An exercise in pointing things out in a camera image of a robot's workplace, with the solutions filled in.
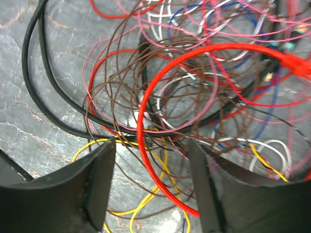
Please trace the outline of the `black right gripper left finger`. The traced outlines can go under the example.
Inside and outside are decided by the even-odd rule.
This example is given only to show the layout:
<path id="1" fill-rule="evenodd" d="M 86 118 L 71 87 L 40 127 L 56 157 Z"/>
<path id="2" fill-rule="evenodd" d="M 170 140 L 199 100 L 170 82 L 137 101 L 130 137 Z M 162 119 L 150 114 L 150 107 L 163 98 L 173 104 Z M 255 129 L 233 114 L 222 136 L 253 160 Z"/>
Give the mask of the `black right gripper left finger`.
<path id="1" fill-rule="evenodd" d="M 102 231 L 116 156 L 114 138 L 88 155 L 34 178 L 0 154 L 0 230 L 3 233 Z"/>

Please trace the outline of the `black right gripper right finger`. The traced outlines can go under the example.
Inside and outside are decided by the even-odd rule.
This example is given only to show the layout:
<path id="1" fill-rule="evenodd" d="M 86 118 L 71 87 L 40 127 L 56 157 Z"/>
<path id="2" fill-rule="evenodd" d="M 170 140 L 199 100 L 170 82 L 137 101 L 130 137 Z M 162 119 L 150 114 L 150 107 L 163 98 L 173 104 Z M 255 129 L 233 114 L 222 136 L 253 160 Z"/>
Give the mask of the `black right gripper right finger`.
<path id="1" fill-rule="evenodd" d="M 195 140 L 188 158 L 205 233 L 308 233 L 311 183 L 287 183 L 246 170 Z"/>

